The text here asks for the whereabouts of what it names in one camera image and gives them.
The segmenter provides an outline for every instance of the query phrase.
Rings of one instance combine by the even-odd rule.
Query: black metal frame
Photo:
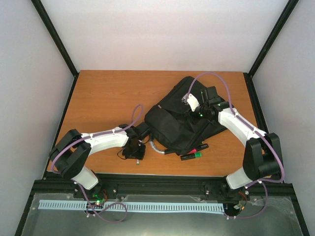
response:
[[[54,40],[57,48],[59,49],[63,59],[69,67],[74,79],[73,84],[63,111],[63,115],[54,139],[53,145],[56,144],[57,137],[59,135],[59,131],[61,129],[64,116],[66,114],[67,108],[69,106],[71,96],[73,90],[75,88],[75,84],[77,82],[79,73],[77,72],[72,60],[67,53],[58,33],[53,26],[43,4],[40,0],[31,0],[34,7],[38,11],[41,19],[43,20],[47,30],[49,31],[52,39]],[[280,30],[284,26],[285,22],[289,18],[291,12],[294,7],[298,3],[298,0],[289,0],[287,5],[285,6],[282,14],[280,15],[278,21],[276,22],[273,30],[271,31],[267,41],[265,42],[263,48],[261,49],[257,59],[255,60],[252,68],[249,73],[244,73],[245,82],[247,85],[247,89],[250,95],[254,115],[257,121],[258,128],[265,130],[268,132],[266,121],[264,119],[261,106],[255,91],[255,87],[252,81],[252,78],[261,65],[263,59],[271,48],[273,42],[278,36]],[[147,175],[115,175],[115,174],[100,174],[98,175],[101,181],[105,182],[106,185],[109,186],[109,190],[115,189],[114,191],[109,191],[111,198],[116,197],[116,195],[127,195],[127,194],[141,194],[141,195],[188,195],[188,196],[197,196],[200,198],[207,199],[206,189],[207,186],[213,186],[217,184],[221,178],[220,177],[171,177],[171,176],[147,176]],[[299,224],[302,229],[303,235],[310,235],[300,209],[299,203],[297,201],[294,189],[292,184],[273,184],[266,183],[268,188],[268,194],[270,196],[288,196],[291,197],[295,213],[297,215]],[[22,233],[28,212],[30,210],[30,206],[35,193],[74,193],[75,184],[71,181],[62,180],[62,178],[56,174],[47,172],[47,168],[45,170],[44,176],[42,180],[36,180],[34,182],[33,188],[31,190],[29,199],[25,206],[25,210],[21,217],[21,221],[17,228],[15,236],[19,236]],[[261,185],[257,184],[250,188],[250,192],[252,196],[263,196],[264,189]],[[228,203],[229,201],[225,201],[220,199],[221,203]]]

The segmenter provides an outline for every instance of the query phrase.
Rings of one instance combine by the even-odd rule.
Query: brown surface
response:
[[[133,108],[144,105],[144,114],[158,103],[185,76],[197,71],[81,71],[65,115],[59,139],[70,129],[92,133],[130,123]],[[243,73],[218,72],[227,82],[233,105],[248,121],[256,125]],[[227,100],[222,82],[212,75],[199,80],[216,86]],[[97,173],[156,174],[184,176],[224,176],[242,166],[244,147],[228,130],[205,141],[209,148],[202,157],[181,161],[175,154],[161,155],[147,144],[140,165],[135,160],[121,160],[120,148],[107,149],[91,155],[86,166]]]

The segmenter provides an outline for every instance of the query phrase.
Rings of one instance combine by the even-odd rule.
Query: gray floor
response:
[[[119,224],[108,224],[83,211],[38,210],[39,199],[63,199],[64,195],[37,195],[25,225],[24,236],[301,236],[290,200],[270,198],[266,211],[248,220],[227,220],[206,213],[129,213]],[[249,202],[240,216],[261,209],[263,200]],[[106,212],[104,218],[117,220],[121,212]]]

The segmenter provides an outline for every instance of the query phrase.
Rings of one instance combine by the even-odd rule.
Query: black bag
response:
[[[177,155],[187,154],[202,141],[226,130],[218,122],[210,122],[206,119],[192,122],[188,118],[190,106],[182,102],[182,98],[188,92],[193,80],[191,76],[183,78],[165,98],[148,111],[144,118],[153,138],[167,149],[175,151]],[[202,103],[201,89],[205,88],[196,81],[191,89],[191,94],[200,104]]]

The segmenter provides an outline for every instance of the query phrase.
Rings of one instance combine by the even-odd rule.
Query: gray wall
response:
[[[43,0],[75,66],[249,71],[287,0]]]
[[[315,4],[300,1],[254,77],[270,132],[280,136],[293,183],[315,235]]]
[[[72,76],[30,0],[0,2],[0,235],[41,178]]]

